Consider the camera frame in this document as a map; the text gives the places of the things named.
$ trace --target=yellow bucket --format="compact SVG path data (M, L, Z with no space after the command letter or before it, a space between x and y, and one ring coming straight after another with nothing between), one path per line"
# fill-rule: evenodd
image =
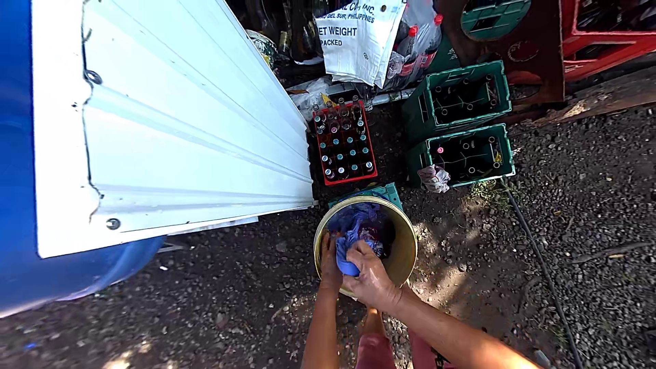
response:
M326 225L328 224L328 221L333 215L341 209L344 209L346 206L360 202L373 202L380 204L380 209L394 224L396 238L394 239L394 242L392 242L390 256L383 260L382 264L385 266L387 275L392 282L397 287L401 288L403 283L405 283L408 277L410 277L412 270L415 268L415 259L417 258L417 237L415 237L415 230L412 227L412 223L410 223L410 220L401 209L387 200L374 196L354 196L348 198L335 204L335 206L323 216L323 219L319 222L319 226L317 227L317 232L314 234L314 266L317 269L319 278L321 278L321 239L323 238L324 232L327 232ZM344 295L355 297L353 292L344 285L342 285L339 292Z

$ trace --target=person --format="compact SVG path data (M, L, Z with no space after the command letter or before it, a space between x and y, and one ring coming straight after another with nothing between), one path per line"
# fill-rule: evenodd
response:
M381 313L394 316L408 327L415 369L437 367L431 347L450 362L451 366L444 368L538 368L499 340L421 301L407 284L397 288L364 241L357 241L346 253L346 259L358 267L360 275L343 275L337 267L336 237L327 233L322 239L321 283L301 368L339 367L335 310L342 283L367 307L356 369L395 368Z

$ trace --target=green crate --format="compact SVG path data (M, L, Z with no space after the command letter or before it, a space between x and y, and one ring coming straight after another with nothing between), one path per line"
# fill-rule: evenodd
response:
M476 7L462 12L462 30L473 39L500 38L510 33L520 23L530 7L531 0L513 0L498 5ZM426 72L438 73L460 67L460 59L453 50L451 41L442 32L438 52Z
M510 33L530 7L531 0L513 0L462 12L462 30L472 39L498 39Z
M495 137L495 143L489 143L490 137ZM406 154L410 184L413 187L420 187L421 179L417 171L432 164L440 165L442 161L437 157L437 149L439 147L447 147L445 150L448 150L450 146L460 146L463 140L466 140L464 143L471 142L469 140L475 140L477 142L474 149L467 150L471 150L471 155L468 155L469 159L474 159L474 155L482 155L478 159L475 159L479 160L475 165L479 165L480 169L487 169L487 165L489 165L489 171L485 170L483 173L477 173L475 176L461 179L458 173L466 169L466 164L452 160L445 165L441 165L451 175L451 180L448 182L450 187L464 186L471 183L515 175L515 165L512 162L512 151L510 149L508 135L506 134L506 125L505 123L500 123L490 125L489 127L481 127L428 139L410 149ZM493 163L496 161L495 158L497 155L501 159L500 166L499 168L493 168Z
M399 194L396 191L396 185L394 184L394 182L392 182L390 184L386 184L385 187L375 186L375 185L374 186L369 186L369 187L367 187L363 190L351 192L351 193L346 194L346 195L344 195L340 198L332 199L328 203L328 208L330 209L331 207L335 206L335 204L337 204L338 202L340 202L342 200L346 200L347 198L352 197L352 196L376 196L376 197L381 197L381 198L384 198L385 200L389 200L394 205L396 205L396 207L401 209L401 211L403 211L403 205L401 204L401 200L399 199Z
M494 90L497 94L497 105L489 109L488 113L463 118L448 123L441 123L435 115L437 106L434 104L434 89L441 87L443 90L450 86L458 85L462 80L478 81L485 78L487 74L494 77ZM486 95L487 91L479 91L480 96ZM473 127L485 123L493 118L501 116L509 111L510 93L508 92L508 80L504 74L503 62L500 60L468 66L464 68L447 70L444 72L429 74L415 89L413 94L403 104L403 120L405 121L405 133L410 144L416 144L436 135L445 135L466 127Z

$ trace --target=hand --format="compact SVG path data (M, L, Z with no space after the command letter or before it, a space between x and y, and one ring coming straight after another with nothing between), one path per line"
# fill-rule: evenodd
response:
M386 313L394 310L401 299L401 290L387 276L380 259L367 242L357 241L346 252L346 260L360 270L357 278L344 276L344 284L367 306Z
M339 293L342 287L342 272L337 267L337 247L335 247L335 240L339 234L331 237L330 233L326 232L321 240L321 283L319 289L329 290L331 292Z

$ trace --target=dirt ground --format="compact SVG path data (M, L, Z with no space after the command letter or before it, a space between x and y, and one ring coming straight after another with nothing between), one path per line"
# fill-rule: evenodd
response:
M656 366L646 338L656 327L654 110L509 129L517 169L509 183L588 368ZM376 122L377 181L396 183L418 235L412 288L531 359L540 349L556 367L573 367L551 294L499 183L445 194L409 188L399 105L375 108L368 120ZM317 186L315 208L170 238L189 249L157 254L95 295L0 320L0 367L298 367L318 286L317 224L328 200L367 184ZM635 242L651 245L571 263ZM355 365L364 312L350 298L338 301L345 368ZM385 324L397 367L411 368L406 327L390 317Z

